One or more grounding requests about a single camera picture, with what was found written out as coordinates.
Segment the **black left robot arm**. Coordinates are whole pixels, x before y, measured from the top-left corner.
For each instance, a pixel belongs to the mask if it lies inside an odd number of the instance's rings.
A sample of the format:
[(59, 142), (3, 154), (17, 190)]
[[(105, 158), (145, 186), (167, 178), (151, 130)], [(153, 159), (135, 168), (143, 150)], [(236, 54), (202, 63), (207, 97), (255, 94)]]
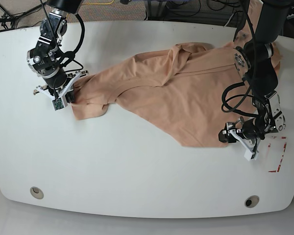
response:
[(273, 42), (288, 16), (292, 0), (242, 0), (242, 21), (236, 29), (234, 55), (239, 68), (247, 69), (243, 80), (227, 87), (222, 94), (221, 109), (250, 119), (241, 128), (228, 122), (219, 132), (219, 141), (235, 143), (235, 133), (242, 139), (263, 140), (268, 133), (285, 128), (285, 117), (276, 92), (278, 78), (273, 66), (276, 55)]

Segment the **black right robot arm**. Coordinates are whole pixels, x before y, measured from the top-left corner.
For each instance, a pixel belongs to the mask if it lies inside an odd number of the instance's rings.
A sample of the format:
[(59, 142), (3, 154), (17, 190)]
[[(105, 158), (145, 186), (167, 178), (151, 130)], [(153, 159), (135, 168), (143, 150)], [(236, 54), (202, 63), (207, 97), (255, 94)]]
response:
[[(27, 64), (32, 71), (42, 77), (46, 85), (37, 87), (34, 94), (49, 96), (54, 108), (60, 109), (74, 102), (73, 83), (79, 78), (80, 69), (65, 71), (71, 62), (81, 65), (75, 56), (85, 37), (85, 25), (78, 14), (82, 0), (48, 0), (41, 3), (45, 19), (40, 26), (40, 37), (35, 48), (27, 52)], [(67, 31), (67, 17), (73, 14), (81, 26), (80, 39), (74, 50), (63, 52), (61, 42)]]

